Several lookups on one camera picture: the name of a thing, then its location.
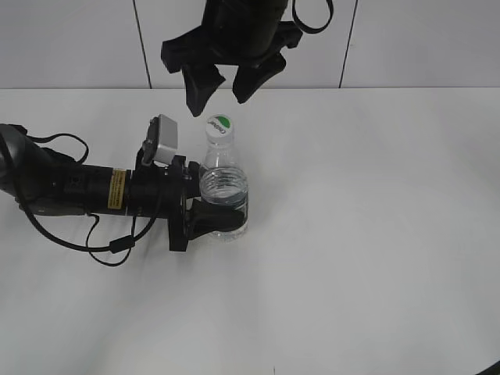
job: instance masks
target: white table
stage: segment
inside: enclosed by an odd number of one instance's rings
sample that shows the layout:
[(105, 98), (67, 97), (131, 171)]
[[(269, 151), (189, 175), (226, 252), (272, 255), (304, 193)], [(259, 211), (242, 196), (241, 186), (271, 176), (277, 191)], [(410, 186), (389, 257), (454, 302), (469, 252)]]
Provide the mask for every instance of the white table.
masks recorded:
[[(0, 91), (0, 121), (132, 168), (148, 121), (200, 160), (226, 113), (249, 232), (170, 253), (165, 222), (117, 270), (40, 236), (0, 195), (2, 374), (473, 374), (500, 359), (500, 89)], [(52, 145), (78, 156), (71, 140)], [(83, 243), (88, 218), (43, 218)], [(103, 220), (93, 245), (125, 235)]]

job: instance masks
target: tile grout line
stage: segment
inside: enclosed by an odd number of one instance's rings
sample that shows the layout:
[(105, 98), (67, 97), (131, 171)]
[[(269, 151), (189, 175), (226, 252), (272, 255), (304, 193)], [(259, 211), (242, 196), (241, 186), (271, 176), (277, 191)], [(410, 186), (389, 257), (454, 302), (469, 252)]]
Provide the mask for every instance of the tile grout line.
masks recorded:
[(139, 22), (138, 7), (135, 3), (135, 0), (132, 0), (132, 4), (134, 5), (135, 23), (137, 24), (137, 31), (139, 32), (139, 40), (141, 41), (142, 58), (144, 59), (144, 65), (146, 68), (146, 75), (148, 76), (148, 85), (149, 85), (149, 88), (153, 88), (153, 86), (151, 85), (151, 75), (149, 74), (148, 58), (146, 57), (146, 50), (144, 48), (144, 40), (142, 38), (141, 23)]
[(352, 31), (354, 30), (354, 21), (355, 21), (357, 12), (358, 12), (358, 0), (355, 0), (354, 13), (352, 14), (351, 30), (349, 31), (349, 37), (347, 39), (347, 46), (345, 48), (345, 56), (344, 56), (344, 64), (342, 65), (341, 81), (338, 85), (338, 88), (342, 88), (342, 83), (344, 82), (345, 65), (347, 62), (347, 56), (349, 54), (349, 47), (351, 44)]

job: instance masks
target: white wall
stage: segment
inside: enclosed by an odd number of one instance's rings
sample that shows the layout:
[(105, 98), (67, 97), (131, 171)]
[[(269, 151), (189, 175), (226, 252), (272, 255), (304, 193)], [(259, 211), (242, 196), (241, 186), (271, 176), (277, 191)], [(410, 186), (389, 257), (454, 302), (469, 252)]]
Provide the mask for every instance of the white wall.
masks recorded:
[[(136, 0), (154, 88), (181, 88), (162, 41), (198, 26), (205, 0)], [(272, 88), (339, 87), (356, 0), (324, 34), (284, 50)], [(342, 87), (500, 86), (499, 0), (359, 0)], [(299, 0), (312, 25), (324, 0)], [(289, 20), (290, 9), (285, 16)], [(225, 87), (235, 68), (222, 67)], [(133, 0), (2, 0), (0, 88), (146, 88)]]
[(343, 87), (500, 86), (499, 0), (359, 0)]
[(147, 86), (132, 1), (0, 2), (0, 88)]

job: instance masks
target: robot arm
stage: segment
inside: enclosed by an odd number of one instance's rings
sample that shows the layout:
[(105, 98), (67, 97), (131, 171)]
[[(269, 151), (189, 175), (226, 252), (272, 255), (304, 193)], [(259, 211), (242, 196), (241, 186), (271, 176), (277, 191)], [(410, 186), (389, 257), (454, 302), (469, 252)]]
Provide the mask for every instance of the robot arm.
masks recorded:
[[(23, 127), (0, 124), (0, 189), (14, 196), (35, 228), (59, 245), (82, 252), (125, 251), (161, 218), (168, 219), (170, 251), (185, 252), (189, 240), (235, 230), (245, 221), (241, 212), (193, 199), (200, 196), (199, 164), (185, 166), (186, 158), (175, 155), (177, 123), (164, 115), (151, 121), (134, 171), (84, 165), (84, 158), (76, 162), (40, 148), (36, 143), (41, 139), (28, 136)], [(136, 236), (89, 248), (57, 238), (35, 218), (96, 213), (151, 219)]]
[(296, 48), (302, 33), (325, 30), (334, 15), (314, 29), (305, 25), (292, 0), (294, 22), (281, 22), (288, 0), (207, 0), (202, 25), (181, 37), (164, 41), (162, 61), (169, 73), (182, 71), (187, 106), (199, 116), (216, 89), (225, 81), (216, 65), (238, 66), (233, 93), (245, 103), (270, 78), (282, 72), (283, 47)]

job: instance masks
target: green logo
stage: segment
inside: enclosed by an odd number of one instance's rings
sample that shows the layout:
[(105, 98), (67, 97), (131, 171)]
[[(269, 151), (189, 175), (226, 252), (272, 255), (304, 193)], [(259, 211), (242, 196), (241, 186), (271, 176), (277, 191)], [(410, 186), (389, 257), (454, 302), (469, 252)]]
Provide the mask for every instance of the green logo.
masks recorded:
[(231, 122), (229, 121), (228, 118), (224, 116), (218, 116), (216, 118), (220, 121), (220, 124), (226, 129), (229, 129), (231, 127)]

